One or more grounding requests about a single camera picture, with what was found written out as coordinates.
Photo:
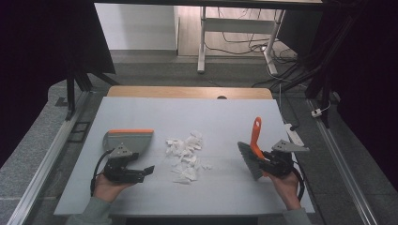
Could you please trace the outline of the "aluminium floor rail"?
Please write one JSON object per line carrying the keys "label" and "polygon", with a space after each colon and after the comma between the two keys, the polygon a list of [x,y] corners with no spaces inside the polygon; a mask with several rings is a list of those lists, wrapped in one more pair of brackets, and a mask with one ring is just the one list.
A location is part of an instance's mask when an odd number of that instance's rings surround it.
{"label": "aluminium floor rail", "polygon": [[336,142],[329,128],[327,128],[320,117],[314,117],[318,129],[323,137],[324,142],[329,149],[329,153],[341,175],[344,185],[355,204],[363,225],[379,225],[375,213],[368,203],[363,191],[357,183],[354,174],[351,172],[345,158],[341,152],[341,148]]}
{"label": "aluminium floor rail", "polygon": [[77,119],[83,112],[83,106],[85,105],[90,92],[83,91],[75,105],[75,112],[69,120],[65,120],[58,130],[56,136],[46,155],[38,166],[36,173],[34,174],[31,182],[26,188],[24,194],[20,198],[18,205],[16,206],[13,214],[8,220],[7,225],[23,225],[31,212],[36,199],[45,184],[48,175],[50,174],[55,162],[57,161],[59,154],[67,142],[68,136],[71,133]]}

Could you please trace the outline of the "orange brush with grey bristles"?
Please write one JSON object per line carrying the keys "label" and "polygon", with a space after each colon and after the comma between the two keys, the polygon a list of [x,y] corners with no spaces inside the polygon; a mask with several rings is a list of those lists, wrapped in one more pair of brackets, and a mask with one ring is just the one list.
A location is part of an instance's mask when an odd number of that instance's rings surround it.
{"label": "orange brush with grey bristles", "polygon": [[257,144],[261,131],[261,126],[262,119],[260,117],[256,117],[253,122],[250,143],[237,143],[238,150],[242,155],[243,160],[255,181],[257,181],[261,177],[268,176],[268,173],[265,171],[265,166],[268,164],[268,160],[266,160],[263,152]]}

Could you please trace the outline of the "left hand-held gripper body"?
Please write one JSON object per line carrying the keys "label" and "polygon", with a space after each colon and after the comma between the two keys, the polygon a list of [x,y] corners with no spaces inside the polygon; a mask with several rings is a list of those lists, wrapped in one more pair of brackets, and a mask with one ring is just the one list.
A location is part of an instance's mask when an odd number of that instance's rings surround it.
{"label": "left hand-held gripper body", "polygon": [[104,176],[115,183],[142,183],[138,180],[138,172],[141,170],[129,170],[127,158],[133,154],[123,143],[110,153],[103,170]]}

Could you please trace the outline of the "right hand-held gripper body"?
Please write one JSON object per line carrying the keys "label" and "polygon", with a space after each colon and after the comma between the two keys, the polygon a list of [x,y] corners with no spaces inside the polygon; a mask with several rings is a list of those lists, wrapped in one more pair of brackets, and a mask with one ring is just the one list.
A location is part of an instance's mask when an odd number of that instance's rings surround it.
{"label": "right hand-held gripper body", "polygon": [[290,174],[294,168],[292,154],[295,152],[309,152],[310,149],[304,146],[298,146],[294,143],[280,140],[271,147],[270,153],[274,156],[268,160],[274,166],[274,176],[283,177]]}

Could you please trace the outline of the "person's left hand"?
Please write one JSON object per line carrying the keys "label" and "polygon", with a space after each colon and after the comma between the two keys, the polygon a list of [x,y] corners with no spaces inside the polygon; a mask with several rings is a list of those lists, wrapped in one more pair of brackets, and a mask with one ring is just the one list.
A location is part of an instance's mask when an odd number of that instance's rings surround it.
{"label": "person's left hand", "polygon": [[105,202],[112,203],[124,189],[132,186],[133,183],[118,184],[111,182],[103,174],[100,174],[96,178],[93,196]]}

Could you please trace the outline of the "black curtain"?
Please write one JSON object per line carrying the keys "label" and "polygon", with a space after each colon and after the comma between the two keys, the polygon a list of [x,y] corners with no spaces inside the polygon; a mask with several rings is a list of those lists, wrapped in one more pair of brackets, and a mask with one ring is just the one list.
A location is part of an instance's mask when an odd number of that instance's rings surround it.
{"label": "black curtain", "polygon": [[338,112],[398,190],[398,0],[365,5],[332,61]]}
{"label": "black curtain", "polygon": [[115,73],[95,0],[0,0],[0,167],[70,75]]}

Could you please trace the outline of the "wooden table board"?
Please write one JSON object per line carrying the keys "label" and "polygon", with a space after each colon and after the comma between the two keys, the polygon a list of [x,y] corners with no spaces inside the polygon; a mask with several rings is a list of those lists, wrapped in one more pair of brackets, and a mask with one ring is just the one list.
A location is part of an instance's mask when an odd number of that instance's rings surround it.
{"label": "wooden table board", "polygon": [[183,86],[112,86],[108,97],[126,98],[226,98],[272,99],[267,88],[183,87]]}

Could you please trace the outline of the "white power strip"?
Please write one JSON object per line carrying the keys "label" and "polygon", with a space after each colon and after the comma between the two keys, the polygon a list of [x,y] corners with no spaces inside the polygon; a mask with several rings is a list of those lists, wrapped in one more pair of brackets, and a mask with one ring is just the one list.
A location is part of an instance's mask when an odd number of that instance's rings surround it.
{"label": "white power strip", "polygon": [[291,124],[285,124],[284,125],[286,133],[290,139],[290,141],[298,146],[303,146],[304,142],[296,132],[296,128],[292,126]]}

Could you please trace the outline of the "person's right hand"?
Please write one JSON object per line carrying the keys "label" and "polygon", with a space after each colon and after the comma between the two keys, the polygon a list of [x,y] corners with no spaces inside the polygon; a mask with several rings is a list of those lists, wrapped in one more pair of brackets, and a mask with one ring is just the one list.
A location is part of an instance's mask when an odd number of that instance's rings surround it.
{"label": "person's right hand", "polygon": [[272,181],[287,210],[298,210],[301,208],[297,195],[299,180],[292,172],[283,178],[278,178],[271,174],[268,177]]}

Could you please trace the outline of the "white desk frame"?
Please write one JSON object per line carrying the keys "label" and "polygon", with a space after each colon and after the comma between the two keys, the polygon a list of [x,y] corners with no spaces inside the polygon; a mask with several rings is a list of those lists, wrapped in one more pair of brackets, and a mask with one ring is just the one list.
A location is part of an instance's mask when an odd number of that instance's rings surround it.
{"label": "white desk frame", "polygon": [[201,31],[197,63],[197,72],[199,74],[203,74],[205,72],[206,32],[252,33],[269,35],[269,42],[266,47],[261,48],[261,51],[267,63],[268,73],[270,75],[278,74],[274,60],[271,56],[271,51],[273,50],[273,44],[276,40],[280,25],[282,23],[284,15],[284,11],[282,9],[275,10],[275,18],[272,21],[211,18],[207,16],[206,7],[200,7],[200,9]]}

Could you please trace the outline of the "grey dustpan with orange edge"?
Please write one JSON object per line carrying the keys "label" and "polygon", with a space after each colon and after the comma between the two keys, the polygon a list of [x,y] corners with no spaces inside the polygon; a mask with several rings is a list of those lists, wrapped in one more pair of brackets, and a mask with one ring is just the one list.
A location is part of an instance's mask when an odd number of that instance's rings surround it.
{"label": "grey dustpan with orange edge", "polygon": [[112,151],[112,158],[140,155],[149,146],[153,133],[153,129],[111,129],[105,133],[102,145]]}

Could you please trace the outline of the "pile of white paper scraps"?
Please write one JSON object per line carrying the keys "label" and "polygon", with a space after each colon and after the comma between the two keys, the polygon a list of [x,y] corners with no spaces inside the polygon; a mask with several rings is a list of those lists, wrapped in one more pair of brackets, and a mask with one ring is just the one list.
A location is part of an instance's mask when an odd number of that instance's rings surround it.
{"label": "pile of white paper scraps", "polygon": [[200,171],[212,169],[211,164],[206,163],[197,155],[204,146],[201,132],[193,130],[184,140],[169,138],[165,143],[167,145],[165,155],[171,162],[170,172],[176,175],[173,179],[174,183],[189,185],[198,180]]}

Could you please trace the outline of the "black metal stand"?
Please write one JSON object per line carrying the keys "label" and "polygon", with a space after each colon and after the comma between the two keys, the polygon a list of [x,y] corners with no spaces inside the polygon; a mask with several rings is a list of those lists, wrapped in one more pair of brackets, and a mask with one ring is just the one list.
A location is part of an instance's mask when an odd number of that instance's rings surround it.
{"label": "black metal stand", "polygon": [[110,84],[111,86],[119,85],[119,82],[108,77],[104,72],[100,71],[99,69],[90,66],[82,66],[73,59],[65,59],[65,64],[67,66],[67,121],[69,121],[76,112],[74,87],[75,83],[78,84],[79,88],[83,92],[89,92],[92,89],[93,84],[89,80],[88,75],[93,74],[95,77]]}
{"label": "black metal stand", "polygon": [[304,95],[308,99],[313,99],[321,93],[321,114],[318,118],[326,128],[329,128],[329,93],[331,89],[331,73],[333,71],[332,62],[336,58],[336,53],[341,48],[353,23],[353,19],[349,15],[339,16],[339,19],[340,21],[336,22],[334,26],[324,22],[318,26],[318,28],[330,28],[331,33],[323,39],[315,51],[307,55],[307,63],[304,61],[300,63],[304,66],[304,73],[288,84],[283,85],[281,89],[281,92],[285,93],[299,84],[310,81],[304,91]]}

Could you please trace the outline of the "black floor bracket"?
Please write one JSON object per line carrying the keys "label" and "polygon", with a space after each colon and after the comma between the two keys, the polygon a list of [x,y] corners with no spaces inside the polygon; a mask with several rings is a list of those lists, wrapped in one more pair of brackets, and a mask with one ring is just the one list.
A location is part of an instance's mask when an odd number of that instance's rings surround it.
{"label": "black floor bracket", "polygon": [[77,122],[71,130],[67,139],[68,143],[83,143],[89,132],[90,122]]}

